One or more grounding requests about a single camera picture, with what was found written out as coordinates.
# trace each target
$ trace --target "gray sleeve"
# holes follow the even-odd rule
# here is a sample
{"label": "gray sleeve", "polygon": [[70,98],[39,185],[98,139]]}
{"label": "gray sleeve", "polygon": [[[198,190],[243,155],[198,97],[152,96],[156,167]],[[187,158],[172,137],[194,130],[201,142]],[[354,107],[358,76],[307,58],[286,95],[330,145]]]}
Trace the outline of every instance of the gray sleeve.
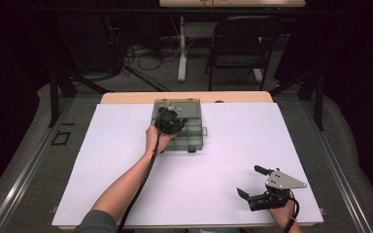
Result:
{"label": "gray sleeve", "polygon": [[117,232],[117,222],[106,212],[92,210],[86,214],[81,224],[74,230],[74,233],[85,232],[115,233]]}

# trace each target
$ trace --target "gray carpet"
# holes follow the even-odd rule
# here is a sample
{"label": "gray carpet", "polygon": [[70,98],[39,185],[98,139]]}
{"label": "gray carpet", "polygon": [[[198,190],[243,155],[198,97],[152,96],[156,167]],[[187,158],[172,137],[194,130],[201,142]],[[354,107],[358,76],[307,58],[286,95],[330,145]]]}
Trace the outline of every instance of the gray carpet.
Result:
{"label": "gray carpet", "polygon": [[[179,59],[164,59],[160,66],[148,71],[150,76],[167,86],[172,91],[206,90],[208,77],[204,74],[207,50],[205,42],[195,42],[188,51],[186,81],[179,83]],[[272,59],[271,70],[267,77],[265,90],[276,86],[273,79],[274,70],[279,62],[281,51],[277,50]],[[159,60],[153,57],[142,57],[141,67],[155,67]],[[131,67],[139,69],[135,62]],[[214,90],[257,90],[251,75],[242,72],[215,72]],[[133,76],[123,72],[113,79],[98,82],[113,91],[155,91],[155,89]],[[64,188],[68,182],[76,156],[85,137],[93,111],[101,96],[82,84],[76,83],[79,95],[72,106],[65,111],[65,116],[54,129],[60,133],[69,132],[70,137],[65,146],[47,146],[43,159],[38,164],[33,179],[17,204],[15,211],[4,227],[4,232],[59,232],[51,226],[54,216],[50,213],[53,206],[59,204]],[[345,204],[345,197],[339,191],[337,183],[325,161],[325,149],[322,145],[316,126],[310,120],[310,103],[299,102],[295,96],[299,86],[293,86],[275,96],[279,104],[288,131],[303,164],[311,187],[321,208],[325,208],[323,224],[304,228],[304,232],[357,232],[355,223]],[[22,169],[40,146],[50,122],[49,89],[45,86],[40,92],[41,106],[22,144],[19,146],[13,161],[0,181],[0,208],[17,181]],[[364,174],[357,166],[354,137],[346,121],[339,113],[338,107],[325,98],[323,108],[324,135],[346,175],[349,184],[355,191],[356,199],[361,204],[373,230],[373,190]],[[252,229],[256,232],[281,232],[277,227]]]}

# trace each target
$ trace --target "table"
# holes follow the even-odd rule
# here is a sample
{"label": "table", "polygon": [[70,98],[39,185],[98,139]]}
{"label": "table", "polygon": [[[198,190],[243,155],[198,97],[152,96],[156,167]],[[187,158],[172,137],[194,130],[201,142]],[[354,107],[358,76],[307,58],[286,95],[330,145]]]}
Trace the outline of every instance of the table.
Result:
{"label": "table", "polygon": [[[88,128],[52,225],[70,230],[80,223],[100,193],[142,154],[144,144],[134,141],[145,140],[154,100],[177,98],[200,99],[203,126],[209,131],[204,137],[204,148],[194,154],[166,151],[156,159],[126,228],[245,228],[275,224],[268,212],[251,212],[236,192],[236,187],[251,195],[266,190],[267,178],[255,172],[254,165],[272,169],[277,166],[305,182],[307,188],[294,190],[302,210],[298,221],[301,225],[323,222],[284,120],[270,94],[213,91],[105,94]],[[225,122],[230,117],[248,118],[248,115],[249,120]],[[242,135],[237,142],[233,142],[237,138],[234,131]]]}
{"label": "table", "polygon": [[[212,8],[211,0],[160,0],[159,5],[167,8]],[[304,0],[214,0],[215,8],[290,8],[304,7]],[[215,23],[191,23],[190,26],[181,17],[180,38],[181,38],[181,58],[180,68],[178,71],[178,81],[186,80],[187,71],[187,49],[186,37],[197,36],[201,38],[211,38],[214,31]],[[258,69],[254,70],[257,80],[261,79]]]}

